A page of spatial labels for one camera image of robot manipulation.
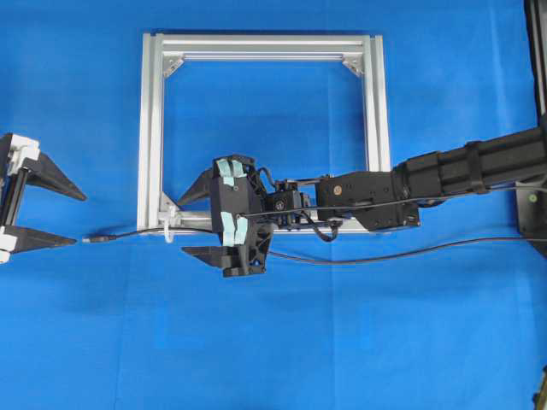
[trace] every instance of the square metal frame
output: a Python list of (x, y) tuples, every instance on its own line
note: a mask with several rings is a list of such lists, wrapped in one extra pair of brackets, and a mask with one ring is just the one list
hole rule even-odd
[[(381, 36), (146, 33), (141, 73), (137, 229), (210, 227), (209, 212), (181, 211), (162, 190), (165, 82), (186, 61), (342, 62), (362, 79), (366, 169), (391, 170)], [(345, 222), (339, 231), (367, 232), (356, 220)]]

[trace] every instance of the cable connector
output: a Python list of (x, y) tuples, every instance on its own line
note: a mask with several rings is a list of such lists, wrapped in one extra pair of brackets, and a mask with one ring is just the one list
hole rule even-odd
[(96, 237), (85, 237), (82, 239), (83, 243), (102, 243), (115, 241), (118, 238), (117, 235), (98, 235)]

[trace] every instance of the white plastic clip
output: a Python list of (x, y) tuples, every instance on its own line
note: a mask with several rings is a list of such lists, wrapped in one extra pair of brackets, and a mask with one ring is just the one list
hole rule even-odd
[(5, 226), (0, 227), (0, 263), (9, 261), (11, 251), (15, 249), (17, 237), (4, 233)]
[(13, 153), (9, 162), (8, 175), (17, 173), (23, 166), (23, 161), (26, 158), (37, 161), (40, 155), (38, 141), (17, 134), (13, 134), (11, 137), (11, 146), (9, 149)]
[(165, 237), (165, 242), (173, 243), (174, 234), (169, 230), (169, 225), (172, 220), (174, 220), (175, 215), (177, 214), (177, 207), (174, 205), (169, 205), (169, 217), (163, 220), (163, 236)]

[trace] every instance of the wire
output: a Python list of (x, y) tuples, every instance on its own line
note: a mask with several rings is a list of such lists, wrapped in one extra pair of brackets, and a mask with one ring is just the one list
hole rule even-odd
[(452, 247), (455, 247), (455, 246), (469, 245), (469, 244), (472, 244), (472, 243), (519, 242), (519, 241), (547, 242), (547, 238), (540, 238), (540, 237), (476, 237), (475, 239), (466, 239), (466, 240), (463, 240), (463, 241), (443, 243), (443, 244), (432, 246), (432, 247), (429, 247), (429, 248), (410, 250), (410, 251), (407, 251), (407, 252), (401, 252), (399, 254), (382, 255), (382, 256), (375, 256), (375, 257), (372, 257), (372, 258), (354, 259), (354, 260), (348, 260), (348, 261), (325, 261), (325, 260), (321, 260), (321, 259), (307, 259), (307, 258), (301, 258), (299, 256), (295, 256), (295, 255), (286, 255), (286, 254), (281, 254), (279, 252), (273, 252), (273, 251), (270, 251), (268, 253), (271, 256), (275, 256), (275, 257), (278, 257), (278, 258), (288, 259), (290, 261), (297, 261), (297, 262), (302, 262), (302, 263), (309, 263), (309, 264), (313, 264), (313, 265), (347, 266), (347, 265), (361, 265), (361, 264), (365, 264), (365, 263), (373, 263), (373, 262), (380, 262), (380, 261), (390, 261), (390, 260), (393, 260), (393, 259), (406, 258), (408, 256), (426, 254), (426, 253), (434, 252), (434, 251), (441, 250), (441, 249), (452, 248)]
[[(497, 192), (497, 191), (506, 191), (506, 190), (538, 190), (540, 192), (547, 192), (547, 188), (539, 187), (527, 187), (527, 186), (510, 186), (502, 188), (490, 188), (488, 192)], [(380, 202), (380, 203), (365, 203), (362, 205), (345, 205), (345, 206), (325, 206), (325, 207), (306, 207), (306, 208), (294, 208), (286, 209), (283, 211), (265, 211), (265, 212), (255, 212), (252, 214), (241, 214), (245, 218), (256, 218), (259, 216), (269, 216), (269, 215), (281, 215), (281, 214), (292, 214), (301, 211), (353, 211), (358, 209), (370, 209), (370, 208), (379, 208), (387, 207), (390, 205), (399, 205), (402, 203), (409, 202), (428, 202), (428, 201), (446, 201), (448, 199), (459, 198), (462, 196), (473, 195), (474, 192), (465, 192), (462, 194), (455, 195), (445, 195), (445, 196), (422, 196), (418, 198), (407, 198), (407, 199), (398, 199), (396, 201)]]
[(288, 183), (294, 183), (298, 185), (313, 185), (320, 182), (325, 177), (319, 177), (319, 178), (304, 178), (304, 179), (286, 179), (285, 182)]
[[(131, 237), (133, 235), (141, 235), (143, 233), (163, 232), (163, 229), (164, 228), (149, 228), (149, 229), (141, 229), (139, 231), (120, 233), (118, 235), (115, 235), (115, 234), (96, 235), (93, 237), (85, 237), (84, 239), (82, 239), (82, 242), (83, 243), (104, 243), (104, 242), (115, 241), (116, 239), (120, 239), (121, 237)], [(200, 229), (200, 228), (169, 228), (169, 231), (170, 232), (213, 233), (209, 229)]]
[(275, 182), (274, 182), (274, 179), (272, 178), (272, 173), (270, 172), (270, 170), (266, 167), (258, 168), (258, 175), (260, 175), (261, 173), (266, 174), (266, 178), (268, 179), (268, 182), (270, 183), (270, 185), (272, 185), (273, 188), (275, 188)]
[(317, 235), (321, 241), (332, 242), (334, 241), (334, 239), (338, 237), (338, 228), (342, 226), (342, 221), (329, 222), (328, 225), (331, 228), (331, 235), (329, 236), (320, 231), (318, 224), (314, 220), (312, 220), (307, 213), (302, 212), (302, 215), (308, 221), (308, 224), (311, 226), (311, 229), (314, 230), (315, 235)]

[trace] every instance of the blue fabric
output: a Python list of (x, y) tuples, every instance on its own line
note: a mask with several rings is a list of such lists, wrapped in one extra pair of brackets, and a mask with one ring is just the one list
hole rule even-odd
[[(384, 35), (393, 163), (535, 124), (521, 0), (0, 3), (0, 132), (39, 139), (89, 196), (29, 187), (20, 225), (135, 225), (142, 34)], [(218, 155), (276, 178), (363, 167), (357, 79), (339, 64), (185, 64), (168, 79), (165, 191)], [(391, 235), (279, 236), (334, 259), (515, 234), (514, 196), (455, 200)], [(0, 268), (0, 405), (44, 409), (530, 408), (547, 363), (547, 272), (525, 243), (369, 266), (270, 258), (241, 280), (136, 237)]]

